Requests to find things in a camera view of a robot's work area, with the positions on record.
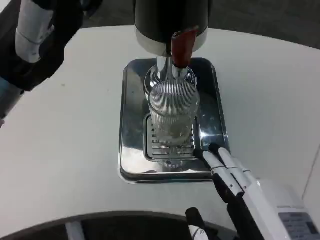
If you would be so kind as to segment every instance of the red handle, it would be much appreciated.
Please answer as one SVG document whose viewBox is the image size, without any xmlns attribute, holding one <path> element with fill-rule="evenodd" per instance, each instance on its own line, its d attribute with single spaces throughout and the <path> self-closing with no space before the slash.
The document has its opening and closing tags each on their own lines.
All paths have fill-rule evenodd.
<svg viewBox="0 0 320 240">
<path fill-rule="evenodd" d="M 190 64 L 199 27 L 178 31 L 171 38 L 171 54 L 177 68 L 184 69 Z"/>
</svg>

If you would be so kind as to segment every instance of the coffee machine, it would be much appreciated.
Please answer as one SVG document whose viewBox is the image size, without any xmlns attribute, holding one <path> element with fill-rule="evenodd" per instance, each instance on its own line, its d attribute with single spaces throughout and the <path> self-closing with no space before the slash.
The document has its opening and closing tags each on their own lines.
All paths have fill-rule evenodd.
<svg viewBox="0 0 320 240">
<path fill-rule="evenodd" d="M 184 80 L 196 86 L 200 106 L 183 145 L 170 147 L 157 139 L 148 105 L 152 88 L 177 73 L 173 35 L 196 27 L 192 51 L 198 50 L 207 38 L 211 5 L 211 0 L 133 2 L 136 39 L 155 58 L 134 60 L 123 72 L 119 172 L 130 183 L 209 180 L 208 166 L 194 150 L 206 151 L 211 143 L 229 149 L 218 80 L 208 60 L 192 58 L 184 68 Z"/>
</svg>

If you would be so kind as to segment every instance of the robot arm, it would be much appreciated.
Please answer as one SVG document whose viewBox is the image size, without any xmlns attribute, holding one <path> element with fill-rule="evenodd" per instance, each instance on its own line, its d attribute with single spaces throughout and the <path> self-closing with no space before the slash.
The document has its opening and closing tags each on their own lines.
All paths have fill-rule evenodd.
<svg viewBox="0 0 320 240">
<path fill-rule="evenodd" d="M 210 167 L 215 188 L 227 204 L 240 239 L 320 239 L 303 201 L 292 187 L 257 180 L 225 148 L 211 144 L 209 150 L 195 151 L 195 155 Z"/>
<path fill-rule="evenodd" d="M 102 0 L 12 0 L 0 14 L 0 127 L 24 92 L 50 78 Z"/>
</svg>

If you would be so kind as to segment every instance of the metal grate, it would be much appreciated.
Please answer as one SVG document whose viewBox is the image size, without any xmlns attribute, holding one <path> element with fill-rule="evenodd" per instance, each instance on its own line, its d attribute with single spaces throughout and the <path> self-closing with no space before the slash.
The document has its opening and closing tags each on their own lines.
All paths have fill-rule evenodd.
<svg viewBox="0 0 320 240">
<path fill-rule="evenodd" d="M 157 139 L 155 129 L 152 124 L 151 116 L 146 117 L 145 127 L 145 146 L 146 155 L 151 160 L 194 160 L 195 134 L 193 124 L 190 137 L 181 146 L 166 146 L 166 141 Z"/>
</svg>

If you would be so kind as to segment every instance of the floor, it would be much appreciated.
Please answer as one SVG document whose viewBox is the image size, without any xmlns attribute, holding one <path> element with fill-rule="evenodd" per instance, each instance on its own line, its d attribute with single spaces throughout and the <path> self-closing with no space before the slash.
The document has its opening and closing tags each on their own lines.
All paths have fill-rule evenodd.
<svg viewBox="0 0 320 240">
<path fill-rule="evenodd" d="M 319 0 L 214 0 L 209 27 L 320 49 Z M 84 27 L 133 25 L 132 0 L 104 0 Z"/>
</svg>

